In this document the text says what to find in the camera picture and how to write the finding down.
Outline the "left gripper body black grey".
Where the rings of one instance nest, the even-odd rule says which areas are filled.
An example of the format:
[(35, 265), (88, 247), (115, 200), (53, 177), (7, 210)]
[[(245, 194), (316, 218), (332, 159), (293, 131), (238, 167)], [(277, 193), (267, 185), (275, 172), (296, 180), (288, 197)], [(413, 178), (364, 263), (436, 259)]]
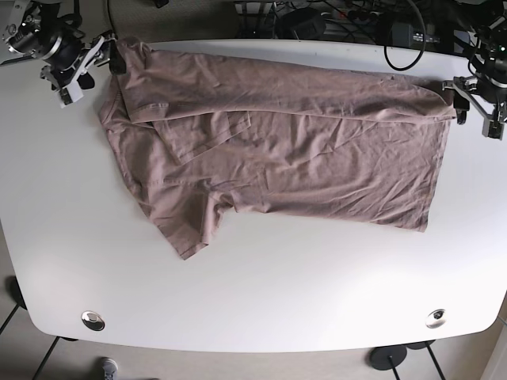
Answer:
[(442, 90), (459, 93), (470, 101), (485, 118), (503, 121), (506, 126), (506, 88), (498, 87), (495, 83), (487, 81), (480, 75), (470, 77), (454, 77), (452, 80), (442, 82)]

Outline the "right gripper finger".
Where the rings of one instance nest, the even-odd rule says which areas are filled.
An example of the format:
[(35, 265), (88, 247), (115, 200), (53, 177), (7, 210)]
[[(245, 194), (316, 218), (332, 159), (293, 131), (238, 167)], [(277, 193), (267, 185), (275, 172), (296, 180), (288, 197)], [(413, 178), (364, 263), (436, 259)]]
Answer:
[(94, 88), (95, 81), (89, 73), (85, 73), (78, 77), (78, 84), (81, 89), (88, 90)]
[(122, 75), (127, 72), (126, 63), (115, 41), (109, 41), (109, 71), (112, 75)]

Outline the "right gripper body black grey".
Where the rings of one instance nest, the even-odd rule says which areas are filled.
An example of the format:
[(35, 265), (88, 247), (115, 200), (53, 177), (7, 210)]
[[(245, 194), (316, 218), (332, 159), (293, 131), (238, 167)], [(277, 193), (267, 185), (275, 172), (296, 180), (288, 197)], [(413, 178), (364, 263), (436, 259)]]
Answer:
[(56, 94), (71, 83), (78, 83), (78, 77), (89, 73), (89, 68), (109, 64), (109, 41), (116, 42), (115, 33), (102, 33), (90, 45), (77, 37), (58, 36), (48, 53), (40, 57), (47, 64), (41, 69), (40, 78), (48, 81)]

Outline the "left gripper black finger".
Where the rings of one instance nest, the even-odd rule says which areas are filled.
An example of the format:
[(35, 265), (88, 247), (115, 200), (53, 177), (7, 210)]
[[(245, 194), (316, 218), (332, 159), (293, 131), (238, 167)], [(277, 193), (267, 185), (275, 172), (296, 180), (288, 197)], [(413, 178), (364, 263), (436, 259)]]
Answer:
[(458, 125), (464, 125), (467, 121), (467, 113), (470, 111), (470, 101), (459, 93), (454, 93), (453, 107), (456, 111)]

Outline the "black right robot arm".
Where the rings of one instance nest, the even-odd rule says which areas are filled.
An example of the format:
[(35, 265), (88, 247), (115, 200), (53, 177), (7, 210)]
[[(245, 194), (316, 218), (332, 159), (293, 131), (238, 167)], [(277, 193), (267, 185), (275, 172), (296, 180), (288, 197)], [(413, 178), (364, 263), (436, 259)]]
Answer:
[(113, 75), (125, 74), (126, 63), (116, 46), (113, 29), (95, 37), (89, 44), (81, 30), (79, 1), (70, 13), (62, 15), (61, 1), (14, 1), (2, 31), (7, 51), (20, 59), (45, 62), (40, 77), (51, 84), (62, 107), (83, 97), (95, 86), (89, 68), (107, 65)]

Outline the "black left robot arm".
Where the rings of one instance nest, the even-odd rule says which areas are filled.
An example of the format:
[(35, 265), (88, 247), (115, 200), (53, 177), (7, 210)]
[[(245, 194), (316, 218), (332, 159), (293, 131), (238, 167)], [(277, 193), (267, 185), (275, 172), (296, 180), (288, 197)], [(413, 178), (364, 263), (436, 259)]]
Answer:
[(484, 119), (482, 134), (502, 139), (506, 129), (506, 2), (431, 1), (432, 19), (441, 29), (459, 27), (475, 40), (454, 43), (462, 48), (471, 72), (442, 83), (453, 93), (457, 122), (464, 124), (473, 106)]

